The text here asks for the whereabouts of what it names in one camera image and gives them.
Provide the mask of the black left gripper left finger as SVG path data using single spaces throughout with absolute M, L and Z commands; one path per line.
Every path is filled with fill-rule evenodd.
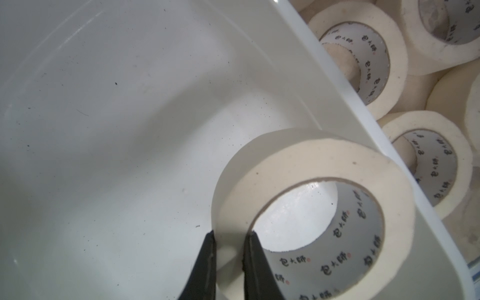
M 207 233 L 179 300 L 216 299 L 216 241 L 214 231 Z

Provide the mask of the white plastic storage box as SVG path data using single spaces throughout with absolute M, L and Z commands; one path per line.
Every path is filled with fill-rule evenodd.
M 475 298 L 436 211 L 289 1 L 2 1 L 1 298 L 178 300 L 226 165 L 287 129 L 374 149 L 411 183 L 411 250 L 372 300 Z M 314 183 L 252 231 L 265 255 L 303 247 L 337 204 Z

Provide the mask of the cream masking tape roll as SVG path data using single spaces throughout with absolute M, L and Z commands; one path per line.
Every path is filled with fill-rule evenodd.
M 468 192 L 473 154 L 460 129 L 437 112 L 387 114 L 377 121 L 440 219 Z
M 389 157 L 318 129 L 261 135 L 228 162 L 212 198 L 217 285 L 245 299 L 245 237 L 276 201 L 330 182 L 337 209 L 306 246 L 268 251 L 268 271 L 287 300 L 372 300 L 396 277 L 415 229 L 410 180 Z
M 453 122 L 469 142 L 480 165 L 480 67 L 451 70 L 432 90 L 426 109 Z
M 421 76 L 480 57 L 479 1 L 377 1 L 406 43 L 410 75 Z
M 408 72 L 406 45 L 396 22 L 371 3 L 345 1 L 317 13 L 307 25 L 373 118 L 390 112 Z

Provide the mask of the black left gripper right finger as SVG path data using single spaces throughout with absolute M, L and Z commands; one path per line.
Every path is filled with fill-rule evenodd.
M 244 242 L 242 259 L 245 300 L 284 300 L 258 235 L 251 231 Z

